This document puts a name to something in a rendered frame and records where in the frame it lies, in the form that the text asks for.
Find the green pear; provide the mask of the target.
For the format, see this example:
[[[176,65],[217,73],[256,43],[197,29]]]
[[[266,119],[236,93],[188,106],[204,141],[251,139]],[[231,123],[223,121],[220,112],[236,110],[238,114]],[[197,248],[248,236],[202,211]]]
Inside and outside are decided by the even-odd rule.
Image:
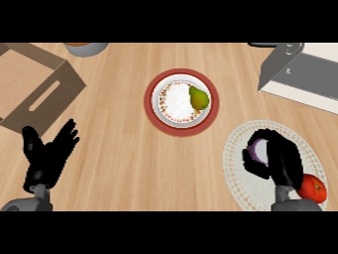
[[[191,105],[197,110],[204,110],[210,104],[210,97],[205,91],[195,86],[189,87]]]

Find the brown wooden box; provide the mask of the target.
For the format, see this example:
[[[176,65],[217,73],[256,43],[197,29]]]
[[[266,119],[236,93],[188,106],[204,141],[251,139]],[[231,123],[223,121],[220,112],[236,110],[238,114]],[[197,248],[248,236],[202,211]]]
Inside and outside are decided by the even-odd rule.
[[[46,133],[84,89],[70,62],[30,43],[0,43],[0,125]]]

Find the red tomato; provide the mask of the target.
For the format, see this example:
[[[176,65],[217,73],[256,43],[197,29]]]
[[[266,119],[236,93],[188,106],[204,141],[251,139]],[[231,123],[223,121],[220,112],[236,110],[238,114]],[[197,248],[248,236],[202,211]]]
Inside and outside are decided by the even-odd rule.
[[[322,203],[327,200],[325,184],[313,175],[303,175],[301,187],[296,192],[301,198],[309,198],[316,203]]]

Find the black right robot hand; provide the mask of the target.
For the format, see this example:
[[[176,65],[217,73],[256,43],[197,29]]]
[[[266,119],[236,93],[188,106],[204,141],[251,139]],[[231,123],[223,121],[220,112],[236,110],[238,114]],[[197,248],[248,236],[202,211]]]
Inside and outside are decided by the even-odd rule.
[[[245,170],[260,178],[273,180],[278,186],[294,187],[298,190],[303,183],[303,166],[296,144],[269,129],[259,129],[254,132],[248,146],[257,139],[266,140],[267,165],[253,159],[250,148],[244,148]]]

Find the round red placemat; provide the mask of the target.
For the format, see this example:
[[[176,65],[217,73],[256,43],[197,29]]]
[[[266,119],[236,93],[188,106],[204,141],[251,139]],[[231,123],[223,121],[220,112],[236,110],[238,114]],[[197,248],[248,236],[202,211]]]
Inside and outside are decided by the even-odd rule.
[[[205,121],[200,125],[197,125],[195,127],[191,127],[191,128],[185,128],[185,129],[177,129],[177,128],[169,127],[158,120],[158,117],[154,115],[154,110],[152,110],[152,105],[151,105],[151,95],[152,95],[154,85],[158,83],[158,81],[166,76],[169,76],[170,74],[174,74],[174,73],[188,73],[188,74],[195,75],[205,82],[205,84],[208,85],[210,91],[211,91],[211,95],[208,95],[210,103],[213,103],[210,116],[205,118]],[[148,119],[149,119],[152,125],[166,134],[169,134],[171,136],[177,136],[177,137],[194,136],[207,130],[207,128],[211,126],[211,124],[217,118],[219,108],[220,108],[220,99],[219,99],[217,89],[216,89],[211,81],[208,80],[208,78],[200,72],[197,72],[188,68],[169,69],[169,70],[163,71],[149,82],[149,85],[145,90],[145,96],[143,96],[143,108],[145,108],[145,113],[146,113],[146,116],[148,116]]]

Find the white patterned plate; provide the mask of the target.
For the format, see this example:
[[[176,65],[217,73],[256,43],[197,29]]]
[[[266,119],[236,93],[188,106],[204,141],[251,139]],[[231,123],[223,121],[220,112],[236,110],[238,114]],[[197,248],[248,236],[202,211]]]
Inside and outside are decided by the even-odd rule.
[[[205,82],[192,74],[174,73],[166,76],[154,85],[151,105],[158,120],[177,129],[200,125],[210,116],[213,103],[204,110],[195,110],[191,105],[189,88],[197,87],[211,95]]]

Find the round white woven placemat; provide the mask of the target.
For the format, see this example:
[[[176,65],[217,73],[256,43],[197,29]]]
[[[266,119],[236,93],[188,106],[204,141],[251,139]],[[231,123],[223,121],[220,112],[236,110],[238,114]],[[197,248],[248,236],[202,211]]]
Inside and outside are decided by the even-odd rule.
[[[262,179],[244,167],[242,149],[256,130],[275,130],[297,146],[303,173],[313,175],[325,186],[327,175],[313,149],[300,135],[282,124],[269,120],[253,120],[244,123],[229,135],[223,150],[225,179],[234,198],[242,210],[270,211],[275,203],[275,184],[272,179]]]

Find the grey bowl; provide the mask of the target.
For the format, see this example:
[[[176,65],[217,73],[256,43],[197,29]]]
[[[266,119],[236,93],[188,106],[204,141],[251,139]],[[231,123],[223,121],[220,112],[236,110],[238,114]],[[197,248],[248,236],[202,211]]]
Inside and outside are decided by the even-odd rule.
[[[98,55],[107,48],[108,43],[80,43],[65,44],[70,53],[80,58],[87,58]]]

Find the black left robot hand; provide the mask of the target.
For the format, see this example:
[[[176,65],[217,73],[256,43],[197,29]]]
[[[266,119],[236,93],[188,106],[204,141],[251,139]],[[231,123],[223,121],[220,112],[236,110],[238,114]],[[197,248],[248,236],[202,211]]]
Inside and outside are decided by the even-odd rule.
[[[58,183],[68,157],[80,141],[76,125],[76,121],[70,120],[47,144],[31,126],[22,128],[24,154],[30,162],[22,188],[28,193],[34,192],[36,185],[45,185],[50,189]]]

